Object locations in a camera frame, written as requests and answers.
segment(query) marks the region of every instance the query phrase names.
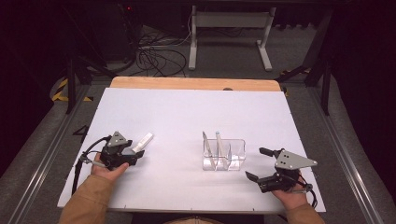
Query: acrylic holder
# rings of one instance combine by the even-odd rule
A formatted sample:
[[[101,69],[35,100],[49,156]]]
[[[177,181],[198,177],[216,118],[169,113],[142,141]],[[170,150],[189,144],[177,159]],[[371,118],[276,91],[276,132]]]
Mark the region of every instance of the acrylic holder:
[[[209,148],[204,141],[203,169],[205,171],[239,171],[246,158],[243,139],[222,139],[219,150],[216,139],[208,139]]]

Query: forearm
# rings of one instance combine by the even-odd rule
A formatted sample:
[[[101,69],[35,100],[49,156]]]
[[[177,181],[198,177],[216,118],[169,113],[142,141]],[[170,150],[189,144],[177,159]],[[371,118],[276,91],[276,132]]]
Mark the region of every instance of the forearm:
[[[113,184],[90,175],[73,194],[62,211],[59,223],[105,223],[105,214]]]
[[[287,211],[286,215],[289,224],[324,224],[323,219],[309,203]]]

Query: dark floor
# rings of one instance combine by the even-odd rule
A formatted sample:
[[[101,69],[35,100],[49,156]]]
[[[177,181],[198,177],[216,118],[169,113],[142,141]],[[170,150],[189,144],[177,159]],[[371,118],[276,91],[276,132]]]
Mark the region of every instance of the dark floor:
[[[258,30],[249,30],[235,38],[210,32],[200,35],[196,69],[190,71],[185,68],[185,76],[274,79],[281,71],[295,68],[302,63],[315,30],[310,27],[287,28],[283,31],[273,28],[267,43],[267,51],[274,67],[272,72],[264,71],[255,46],[256,36],[260,34]],[[188,43],[170,49],[181,52],[187,59],[189,57]],[[172,53],[165,55],[177,62],[183,61]],[[175,69],[177,66],[170,63],[164,68],[169,72]],[[134,65],[120,75],[127,76],[137,70]],[[332,79],[329,104],[331,115],[325,118],[318,109],[316,100],[320,86],[306,88],[303,83],[304,77],[305,75],[299,75],[281,86],[288,89],[290,110],[307,156],[315,158],[320,164],[315,168],[315,172],[318,174],[318,185],[327,209],[326,213],[321,214],[323,219],[326,223],[380,223],[370,221],[361,197],[353,190],[352,177],[340,162],[343,158],[339,158],[336,153],[334,135],[326,125],[326,122],[330,121],[341,146],[353,160],[353,167],[356,167],[367,189],[366,196],[371,201],[365,204],[377,211],[383,223],[396,223],[395,204],[363,152],[340,98],[336,81]],[[84,125],[90,125],[103,91],[110,81],[107,77],[94,77],[91,86],[78,85],[79,92],[86,90],[87,92],[83,93],[92,96],[93,101],[81,102],[72,116],[64,114],[67,102],[55,102],[0,180],[2,223],[8,220],[12,220],[10,223],[57,222],[62,210],[57,208],[56,204],[64,187],[64,179],[74,165],[81,146],[81,136],[73,135],[73,132]],[[64,131],[63,138],[57,139],[56,133],[65,123],[68,125],[66,129],[61,130]],[[56,146],[53,143],[55,140],[59,143]],[[53,161],[42,161],[50,153],[53,153]],[[37,169],[43,166],[47,166],[48,171],[37,173]],[[43,182],[39,182],[35,190],[26,191],[32,188],[31,179],[37,178],[38,175]],[[31,200],[21,201],[18,205],[23,194],[24,198]],[[132,218],[133,215],[130,213],[108,212],[107,223],[130,223]],[[278,216],[266,216],[265,221],[285,223]]]

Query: clear plastic organizer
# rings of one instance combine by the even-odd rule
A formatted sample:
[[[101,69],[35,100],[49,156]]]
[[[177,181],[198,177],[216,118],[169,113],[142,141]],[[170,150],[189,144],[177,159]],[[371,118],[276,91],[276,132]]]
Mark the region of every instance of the clear plastic organizer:
[[[216,139],[204,141],[203,169],[205,171],[239,171],[246,159],[245,140],[221,139],[222,151]]]

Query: human arm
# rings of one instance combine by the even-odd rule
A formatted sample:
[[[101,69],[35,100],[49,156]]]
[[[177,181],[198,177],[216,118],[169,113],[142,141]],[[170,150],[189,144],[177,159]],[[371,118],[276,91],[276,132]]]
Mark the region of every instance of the human arm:
[[[100,153],[95,156],[100,162]],[[126,162],[116,170],[93,165],[91,175],[82,183],[62,211],[60,224],[105,223],[107,204],[114,184],[128,168]]]
[[[301,189],[303,187],[297,184],[292,190]],[[272,192],[283,203],[289,224],[324,223],[317,211],[308,203],[305,193],[292,193],[283,190],[274,190]]]

